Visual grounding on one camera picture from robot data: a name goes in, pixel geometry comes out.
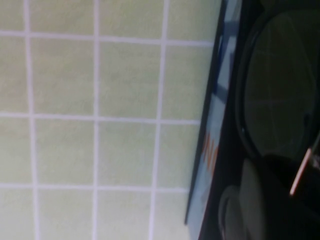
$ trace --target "white grout line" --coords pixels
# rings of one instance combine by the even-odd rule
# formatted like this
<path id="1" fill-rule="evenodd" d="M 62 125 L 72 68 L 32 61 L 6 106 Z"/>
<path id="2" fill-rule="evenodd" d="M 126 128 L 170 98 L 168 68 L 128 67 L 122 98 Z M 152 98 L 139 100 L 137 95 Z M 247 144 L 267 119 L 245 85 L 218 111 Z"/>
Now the white grout line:
<path id="1" fill-rule="evenodd" d="M 200 125 L 200 120 L 175 120 L 175 119 L 162 119 L 161 124 L 165 125 Z"/>
<path id="2" fill-rule="evenodd" d="M 24 31 L 0 30 L 0 36 L 2 36 L 2 37 L 21 37 L 21 38 L 24 38 L 26 36 L 26 33 Z"/>
<path id="3" fill-rule="evenodd" d="M 74 35 L 65 33 L 50 33 L 50 32 L 31 32 L 31 38 L 37 39 L 61 39 L 61 40 L 77 40 L 77 41 L 93 41 L 92 35 Z"/>
<path id="4" fill-rule="evenodd" d="M 33 189 L 33 184 L 24 183 L 0 183 L 0 189 Z"/>
<path id="5" fill-rule="evenodd" d="M 39 199 L 38 199 L 38 173 L 37 173 L 37 147 L 36 147 L 36 124 L 34 118 L 34 91 L 33 91 L 33 70 L 30 43 L 30 12 L 29 0 L 23 1 L 24 30 L 25 30 L 25 59 L 26 59 L 26 80 L 29 105 L 29 132 L 30 132 L 30 157 L 32 170 L 32 192 L 33 192 L 33 219 L 34 239 L 40 240 L 39 221 Z"/>
<path id="6" fill-rule="evenodd" d="M 100 122 L 117 122 L 117 123 L 138 123 L 138 124 L 155 124 L 156 120 L 151 118 L 135 118 L 135 117 L 108 117 L 99 116 Z"/>
<path id="7" fill-rule="evenodd" d="M 33 184 L 27 183 L 0 183 L 0 189 L 33 189 Z M 153 188 L 148 186 L 93 186 L 76 184 L 38 184 L 38 190 L 97 190 L 97 191 L 123 191 L 123 192 L 152 192 Z M 187 188 L 156 188 L 157 193 L 185 194 L 189 192 Z"/>
<path id="8" fill-rule="evenodd" d="M 101 36 L 101 42 L 111 43 L 128 43 L 128 44 L 148 44 L 148 45 L 160 45 L 160 39 L 148 39 L 137 37 L 121 37 L 121 36 Z"/>
<path id="9" fill-rule="evenodd" d="M 35 119 L 48 120 L 78 120 L 78 121 L 94 121 L 94 116 L 86 115 L 62 115 L 62 114 L 34 114 Z"/>
<path id="10" fill-rule="evenodd" d="M 115 122 L 115 123 L 138 123 L 138 124 L 156 124 L 159 121 L 152 118 L 135 118 L 135 117 L 109 117 L 94 115 L 63 115 L 63 114 L 43 114 L 35 113 L 28 114 L 23 112 L 0 112 L 0 118 L 29 118 L 42 120 L 75 120 L 75 121 L 99 121 L 99 122 Z M 161 124 L 164 125 L 200 125 L 200 120 L 186 119 L 161 119 Z"/>
<path id="11" fill-rule="evenodd" d="M 187 193 L 189 193 L 189 189 L 187 189 L 187 188 L 163 188 L 163 187 L 160 187 L 160 188 L 156 189 L 156 192 L 162 193 L 162 194 L 171 194 L 171 193 L 187 194 Z"/>
<path id="12" fill-rule="evenodd" d="M 154 227 L 155 227 L 155 205 L 156 205 L 158 161 L 159 161 L 159 148 L 160 148 L 161 113 L 162 113 L 162 102 L 163 102 L 163 91 L 164 91 L 165 69 L 166 69 L 166 43 L 167 43 L 169 5 L 170 5 L 169 0 L 164 0 L 164 2 L 163 2 L 160 71 L 159 71 L 159 85 L 158 85 L 158 102 L 157 102 L 157 108 L 156 108 L 156 128 L 155 128 L 154 156 L 153 156 L 153 168 L 152 168 L 152 189 L 151 189 L 151 199 L 150 199 L 148 240 L 153 240 Z"/>
<path id="13" fill-rule="evenodd" d="M 151 187 L 146 186 L 99 186 L 100 191 L 124 191 L 124 192 L 150 192 Z"/>
<path id="14" fill-rule="evenodd" d="M 97 240 L 98 228 L 98 167 L 99 167 L 99 77 L 100 77 L 100 42 L 99 42 L 99 5 L 100 0 L 93 0 L 94 41 L 93 41 L 93 194 L 92 194 L 92 240 Z"/>
<path id="15" fill-rule="evenodd" d="M 187 40 L 167 40 L 167 46 L 181 46 L 181 47 L 208 47 L 213 48 L 214 43 L 210 41 L 187 41 Z"/>
<path id="16" fill-rule="evenodd" d="M 10 31 L 0 30 L 0 36 L 4 37 L 21 37 L 25 36 L 23 31 Z M 76 35 L 55 32 L 30 32 L 31 38 L 37 39 L 61 39 L 61 40 L 76 40 L 76 41 L 94 41 L 94 35 Z M 98 36 L 100 42 L 110 43 L 128 43 L 128 44 L 147 44 L 147 45 L 161 45 L 162 39 L 149 39 L 138 37 L 121 37 L 121 36 Z M 214 46 L 210 41 L 190 41 L 190 40 L 165 40 L 168 46 L 181 46 L 181 47 L 210 47 Z"/>
<path id="17" fill-rule="evenodd" d="M 38 184 L 41 190 L 93 190 L 92 185 Z"/>

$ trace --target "black surface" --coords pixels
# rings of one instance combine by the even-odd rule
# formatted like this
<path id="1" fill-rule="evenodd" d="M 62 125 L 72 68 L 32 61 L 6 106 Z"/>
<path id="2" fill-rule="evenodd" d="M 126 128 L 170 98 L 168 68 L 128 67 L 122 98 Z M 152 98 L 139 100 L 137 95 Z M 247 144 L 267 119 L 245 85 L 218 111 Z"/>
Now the black surface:
<path id="1" fill-rule="evenodd" d="M 221 129 L 219 151 L 199 240 L 221 239 L 218 225 L 218 207 L 220 197 L 227 186 L 238 186 L 240 184 L 243 160 L 248 154 L 239 137 L 236 125 L 236 77 L 246 39 L 251 27 L 263 10 L 263 7 L 257 0 L 244 0 L 242 3 L 239 33 L 233 63 L 234 67 L 231 75 L 228 99 Z"/>
<path id="2" fill-rule="evenodd" d="M 262 157 L 258 149 L 256 148 L 253 139 L 251 138 L 248 127 L 245 121 L 244 113 L 244 97 L 245 97 L 245 86 L 248 76 L 248 69 L 250 65 L 250 60 L 254 52 L 256 41 L 265 28 L 265 25 L 275 16 L 289 12 L 292 10 L 312 10 L 320 9 L 319 0 L 285 0 L 279 4 L 275 4 L 268 11 L 265 11 L 260 17 L 258 17 L 247 36 L 246 43 L 244 45 L 241 60 L 239 62 L 238 75 L 236 79 L 236 92 L 235 92 L 235 111 L 236 111 L 236 124 L 238 128 L 239 135 L 242 139 L 247 152 L 252 158 Z M 314 142 L 317 132 L 319 130 L 319 118 L 312 118 L 312 123 L 309 124 L 305 135 L 303 136 L 302 143 L 297 151 L 294 158 L 297 162 L 302 162 L 302 159 L 306 153 L 308 147 Z"/>

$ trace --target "tiled wall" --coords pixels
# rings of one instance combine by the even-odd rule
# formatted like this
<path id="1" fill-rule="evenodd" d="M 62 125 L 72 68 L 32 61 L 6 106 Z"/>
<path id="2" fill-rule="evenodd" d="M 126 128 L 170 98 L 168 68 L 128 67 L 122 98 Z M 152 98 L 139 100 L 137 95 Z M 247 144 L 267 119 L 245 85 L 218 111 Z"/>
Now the tiled wall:
<path id="1" fill-rule="evenodd" d="M 0 0 L 0 239 L 188 239 L 219 2 Z"/>

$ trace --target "light green tile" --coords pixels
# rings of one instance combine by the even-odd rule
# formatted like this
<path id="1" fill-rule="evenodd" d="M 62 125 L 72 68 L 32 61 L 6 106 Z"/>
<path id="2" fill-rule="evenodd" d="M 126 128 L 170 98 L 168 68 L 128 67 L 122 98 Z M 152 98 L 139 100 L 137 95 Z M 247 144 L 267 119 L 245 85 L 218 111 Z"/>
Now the light green tile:
<path id="1" fill-rule="evenodd" d="M 37 120 L 36 137 L 40 183 L 93 182 L 93 122 Z"/>
<path id="2" fill-rule="evenodd" d="M 28 119 L 0 118 L 0 183 L 30 183 Z"/>
<path id="3" fill-rule="evenodd" d="M 155 118 L 160 47 L 102 43 L 100 49 L 101 115 Z"/>
<path id="4" fill-rule="evenodd" d="M 194 125 L 161 126 L 158 187 L 189 187 L 198 131 L 199 127 Z"/>
<path id="5" fill-rule="evenodd" d="M 162 118 L 201 118 L 211 54 L 211 47 L 167 47 Z"/>
<path id="6" fill-rule="evenodd" d="M 100 191 L 97 212 L 98 240 L 148 239 L 149 193 Z"/>
<path id="7" fill-rule="evenodd" d="M 99 130 L 99 184 L 150 186 L 155 125 L 108 122 Z"/>
<path id="8" fill-rule="evenodd" d="M 159 193 L 155 199 L 153 240 L 190 240 L 184 224 L 188 195 Z"/>
<path id="9" fill-rule="evenodd" d="M 33 39 L 31 47 L 35 111 L 92 115 L 93 43 Z"/>
<path id="10" fill-rule="evenodd" d="M 168 38 L 213 41 L 221 0 L 170 0 Z"/>
<path id="11" fill-rule="evenodd" d="M 92 35 L 93 0 L 30 0 L 31 30 Z"/>
<path id="12" fill-rule="evenodd" d="M 32 190 L 0 189 L 0 239 L 34 240 Z"/>
<path id="13" fill-rule="evenodd" d="M 0 37 L 0 111 L 27 112 L 25 40 Z"/>
<path id="14" fill-rule="evenodd" d="M 91 240 L 92 194 L 87 190 L 40 190 L 41 239 Z"/>
<path id="15" fill-rule="evenodd" d="M 24 28 L 24 1 L 0 1 L 0 29 L 22 31 Z"/>
<path id="16" fill-rule="evenodd" d="M 100 34 L 160 39 L 163 0 L 101 0 Z"/>

